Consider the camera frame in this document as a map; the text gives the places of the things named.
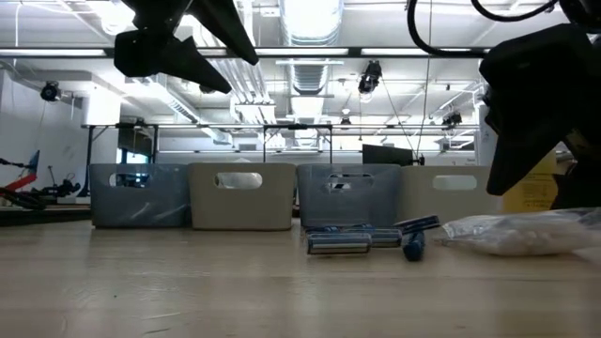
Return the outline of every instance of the plastic bag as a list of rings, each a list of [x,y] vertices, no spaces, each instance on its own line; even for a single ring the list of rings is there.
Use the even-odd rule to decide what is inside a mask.
[[[601,207],[472,216],[442,226],[437,240],[485,254],[565,254],[601,247]]]
[[[248,163],[246,159],[237,159],[235,163]],[[257,173],[221,173],[217,174],[219,184],[228,189],[256,189],[263,184],[263,177]]]

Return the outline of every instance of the gray storage bin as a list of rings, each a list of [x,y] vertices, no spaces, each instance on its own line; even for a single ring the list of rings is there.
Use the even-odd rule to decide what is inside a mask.
[[[91,164],[89,170],[95,226],[177,227],[189,220],[187,165]],[[140,174],[144,187],[116,186],[126,174]]]
[[[396,221],[401,167],[396,164],[304,164],[297,168],[305,227]]]

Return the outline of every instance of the ceiling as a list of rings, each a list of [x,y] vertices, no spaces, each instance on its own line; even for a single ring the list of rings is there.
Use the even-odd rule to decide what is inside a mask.
[[[488,8],[510,13],[527,11],[547,0],[485,0]],[[102,29],[99,12],[108,1],[19,1],[0,0],[0,46],[30,47],[111,47],[114,37]],[[424,40],[431,45],[491,47],[508,38],[566,22],[559,11],[539,15],[521,23],[493,23],[479,16],[470,0],[421,1],[416,21]],[[342,26],[337,44],[351,47],[410,47],[414,48],[407,29],[405,2],[386,0],[346,0]],[[257,47],[282,46],[282,34],[277,0],[253,1],[253,31]],[[179,38],[193,33],[187,23],[177,31]],[[360,104],[357,80],[368,59],[345,58],[330,66],[323,96],[323,111],[318,122],[339,123],[342,110],[347,108],[353,123],[421,124],[440,119],[455,110],[463,115],[464,123],[472,120],[473,98],[478,93],[480,78],[478,60],[474,59],[394,59],[380,58],[383,81],[369,102]],[[275,117],[281,121],[294,118],[290,108],[288,67],[278,66],[275,59],[263,59],[260,68],[270,98],[275,104]],[[139,85],[125,81],[111,59],[20,59],[19,68],[41,70],[77,70],[91,72],[128,104],[122,115],[138,115],[148,122],[170,123],[174,112],[164,102],[153,98]],[[168,79],[168,88],[194,109],[203,121],[236,123],[230,114],[230,96],[201,94],[198,87]]]

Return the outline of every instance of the wooden table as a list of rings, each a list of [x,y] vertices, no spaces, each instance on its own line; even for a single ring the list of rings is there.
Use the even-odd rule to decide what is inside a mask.
[[[0,337],[601,337],[575,255],[308,257],[299,231],[0,228]]]

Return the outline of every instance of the red object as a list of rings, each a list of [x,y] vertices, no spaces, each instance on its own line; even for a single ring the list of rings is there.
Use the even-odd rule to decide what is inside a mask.
[[[32,173],[32,174],[27,175],[26,177],[17,179],[16,181],[8,184],[5,188],[10,191],[15,192],[17,189],[20,189],[20,188],[26,186],[27,184],[34,182],[37,178],[38,178],[38,176],[36,175],[36,173]]]

